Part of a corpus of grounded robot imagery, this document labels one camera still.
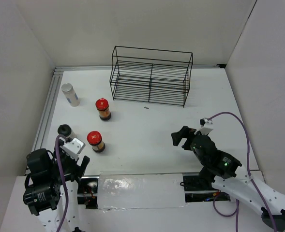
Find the red lid sauce jar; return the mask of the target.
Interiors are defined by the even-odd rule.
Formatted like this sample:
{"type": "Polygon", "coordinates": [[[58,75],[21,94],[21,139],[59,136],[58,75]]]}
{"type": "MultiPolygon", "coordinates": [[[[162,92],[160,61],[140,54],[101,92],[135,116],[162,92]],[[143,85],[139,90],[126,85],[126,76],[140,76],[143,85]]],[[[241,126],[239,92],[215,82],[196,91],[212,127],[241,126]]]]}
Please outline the red lid sauce jar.
{"type": "Polygon", "coordinates": [[[109,110],[109,103],[107,99],[98,99],[95,103],[95,107],[99,113],[99,117],[101,120],[107,121],[111,118],[111,112],[109,110]]]}

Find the white bottle blue label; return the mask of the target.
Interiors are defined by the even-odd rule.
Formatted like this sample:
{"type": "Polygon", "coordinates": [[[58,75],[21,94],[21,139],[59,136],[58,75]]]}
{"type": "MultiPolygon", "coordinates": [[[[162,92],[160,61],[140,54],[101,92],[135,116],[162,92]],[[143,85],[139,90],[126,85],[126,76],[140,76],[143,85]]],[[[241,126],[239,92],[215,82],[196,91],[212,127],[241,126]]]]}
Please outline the white bottle blue label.
{"type": "Polygon", "coordinates": [[[80,104],[80,99],[78,98],[72,84],[70,83],[65,83],[61,86],[61,90],[66,97],[68,103],[72,107],[77,107],[80,104]]]}

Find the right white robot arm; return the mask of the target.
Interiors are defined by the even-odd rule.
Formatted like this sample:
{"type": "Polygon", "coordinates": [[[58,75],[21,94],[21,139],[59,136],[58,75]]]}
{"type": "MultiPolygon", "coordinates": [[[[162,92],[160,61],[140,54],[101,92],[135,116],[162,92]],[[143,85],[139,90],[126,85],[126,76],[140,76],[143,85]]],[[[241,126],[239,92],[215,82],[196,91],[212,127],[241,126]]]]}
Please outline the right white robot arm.
{"type": "Polygon", "coordinates": [[[184,187],[192,189],[216,189],[248,205],[261,216],[262,221],[277,231],[285,230],[285,195],[269,187],[265,182],[248,174],[242,163],[232,155],[219,150],[208,135],[183,126],[171,133],[172,143],[192,151],[203,168],[198,176],[184,187]]]}

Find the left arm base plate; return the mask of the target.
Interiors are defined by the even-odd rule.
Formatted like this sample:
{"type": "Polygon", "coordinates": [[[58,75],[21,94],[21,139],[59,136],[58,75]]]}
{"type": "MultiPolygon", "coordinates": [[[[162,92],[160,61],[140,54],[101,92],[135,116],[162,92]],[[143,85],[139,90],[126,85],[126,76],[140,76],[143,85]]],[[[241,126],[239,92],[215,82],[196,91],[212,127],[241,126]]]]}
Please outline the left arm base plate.
{"type": "Polygon", "coordinates": [[[99,176],[83,176],[78,184],[77,203],[86,209],[98,209],[99,176]]]}

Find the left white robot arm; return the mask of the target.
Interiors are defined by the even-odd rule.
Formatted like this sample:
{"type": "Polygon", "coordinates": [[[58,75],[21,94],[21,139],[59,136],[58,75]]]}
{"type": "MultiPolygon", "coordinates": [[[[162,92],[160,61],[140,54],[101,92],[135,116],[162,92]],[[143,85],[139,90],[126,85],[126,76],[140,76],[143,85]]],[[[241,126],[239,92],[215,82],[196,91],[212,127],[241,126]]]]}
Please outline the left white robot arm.
{"type": "Polygon", "coordinates": [[[81,232],[76,195],[83,187],[81,177],[90,159],[84,156],[78,165],[60,151],[60,161],[62,173],[55,153],[41,148],[27,155],[30,173],[24,182],[23,202],[45,231],[81,232]]]}

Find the red lid chili jar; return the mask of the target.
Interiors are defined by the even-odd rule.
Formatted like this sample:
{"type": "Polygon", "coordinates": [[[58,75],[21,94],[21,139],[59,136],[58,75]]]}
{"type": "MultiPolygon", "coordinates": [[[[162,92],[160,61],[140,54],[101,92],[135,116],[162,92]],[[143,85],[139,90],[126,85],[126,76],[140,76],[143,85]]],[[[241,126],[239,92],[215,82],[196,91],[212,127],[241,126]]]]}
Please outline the red lid chili jar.
{"type": "Polygon", "coordinates": [[[96,153],[101,153],[105,149],[105,143],[102,136],[98,131],[91,131],[87,135],[87,141],[91,145],[92,149],[96,153]]]}

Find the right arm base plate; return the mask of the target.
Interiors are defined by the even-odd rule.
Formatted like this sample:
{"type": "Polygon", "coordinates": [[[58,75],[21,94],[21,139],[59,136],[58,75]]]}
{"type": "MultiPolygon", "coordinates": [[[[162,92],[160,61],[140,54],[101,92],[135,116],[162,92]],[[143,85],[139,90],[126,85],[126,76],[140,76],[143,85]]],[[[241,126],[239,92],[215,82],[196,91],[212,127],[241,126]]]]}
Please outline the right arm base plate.
{"type": "Polygon", "coordinates": [[[215,175],[202,173],[185,173],[180,186],[184,189],[185,202],[212,202],[230,201],[228,194],[214,189],[211,184],[214,182],[215,175]]]}

